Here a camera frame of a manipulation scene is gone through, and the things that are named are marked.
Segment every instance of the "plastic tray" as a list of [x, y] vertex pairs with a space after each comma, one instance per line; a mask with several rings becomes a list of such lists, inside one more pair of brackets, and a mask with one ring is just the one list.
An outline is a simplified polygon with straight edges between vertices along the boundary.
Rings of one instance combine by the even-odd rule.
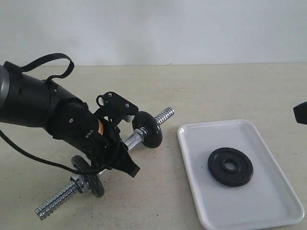
[[[196, 210], [206, 230], [254, 230], [296, 224], [303, 206], [255, 126], [246, 120], [183, 125], [177, 132]], [[245, 153], [254, 174], [241, 187], [216, 181], [209, 155], [230, 147]]]

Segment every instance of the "black strap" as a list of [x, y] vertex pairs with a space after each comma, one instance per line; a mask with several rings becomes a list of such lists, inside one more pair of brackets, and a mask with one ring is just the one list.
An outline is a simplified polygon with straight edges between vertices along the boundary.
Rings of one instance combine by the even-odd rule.
[[46, 83], [49, 83], [52, 81], [52, 79], [54, 78], [65, 78], [67, 77], [68, 75], [70, 75], [70, 73], [72, 72], [73, 68], [74, 68], [74, 63], [73, 61], [70, 59], [69, 56], [65, 55], [65, 54], [62, 54], [62, 53], [54, 53], [54, 54], [48, 54], [48, 55], [45, 55], [43, 57], [40, 57], [34, 61], [32, 61], [31, 63], [29, 63], [28, 65], [26, 66], [23, 66], [23, 67], [19, 67], [9, 61], [6, 61], [4, 63], [4, 67], [15, 72], [15, 73], [18, 73], [18, 74], [21, 74], [23, 72], [29, 72], [31, 70], [34, 70], [35, 68], [47, 63], [47, 62], [51, 62], [51, 61], [54, 61], [54, 60], [57, 60], [57, 59], [67, 59], [70, 61], [66, 71], [61, 74], [61, 75], [51, 75], [47, 78], [46, 80]]

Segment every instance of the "white wall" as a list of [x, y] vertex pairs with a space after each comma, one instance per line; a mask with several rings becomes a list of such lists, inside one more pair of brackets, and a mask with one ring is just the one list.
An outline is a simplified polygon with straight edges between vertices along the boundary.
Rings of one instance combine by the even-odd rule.
[[53, 52], [76, 65], [306, 62], [307, 1], [0, 1], [0, 64]]

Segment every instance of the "black weight plate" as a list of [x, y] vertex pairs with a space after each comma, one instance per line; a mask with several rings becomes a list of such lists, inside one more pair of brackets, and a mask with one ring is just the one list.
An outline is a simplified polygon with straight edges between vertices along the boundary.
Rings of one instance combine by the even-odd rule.
[[208, 158], [211, 175], [220, 183], [239, 187], [247, 184], [254, 173], [250, 159], [241, 151], [233, 148], [220, 148], [211, 153]]
[[[79, 156], [73, 156], [71, 159], [71, 163], [74, 167], [79, 169], [81, 172], [84, 171], [91, 171], [93, 170], [91, 166], [86, 162], [86, 160]], [[105, 194], [105, 189], [98, 178], [97, 175], [85, 175], [85, 178], [87, 179], [88, 183], [90, 184], [92, 188], [92, 194], [96, 196], [97, 198], [101, 198]]]
[[132, 121], [133, 129], [144, 127], [149, 134], [144, 138], [143, 144], [149, 148], [157, 148], [163, 140], [160, 126], [153, 116], [144, 111], [139, 111]]

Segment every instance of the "table surface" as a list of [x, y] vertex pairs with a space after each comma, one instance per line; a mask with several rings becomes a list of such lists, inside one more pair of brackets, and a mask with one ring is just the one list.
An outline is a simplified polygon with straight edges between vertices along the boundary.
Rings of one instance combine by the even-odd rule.
[[[64, 67], [41, 67], [45, 79]], [[175, 115], [162, 125], [160, 147], [142, 144], [130, 154], [141, 170], [135, 178], [115, 170], [103, 174], [106, 193], [97, 199], [77, 194], [44, 221], [34, 213], [69, 182], [70, 172], [30, 160], [0, 141], [0, 228], [16, 229], [203, 229], [177, 139], [186, 123], [246, 119], [252, 122], [285, 176], [307, 207], [307, 126], [297, 124], [293, 107], [307, 101], [307, 64], [251, 64], [153, 67], [75, 67], [63, 87], [97, 109], [95, 99], [114, 91], [153, 115], [171, 106]], [[43, 129], [1, 124], [4, 133], [30, 153], [71, 166], [80, 154]], [[130, 123], [120, 124], [131, 134]], [[305, 230], [300, 223], [278, 227]]]

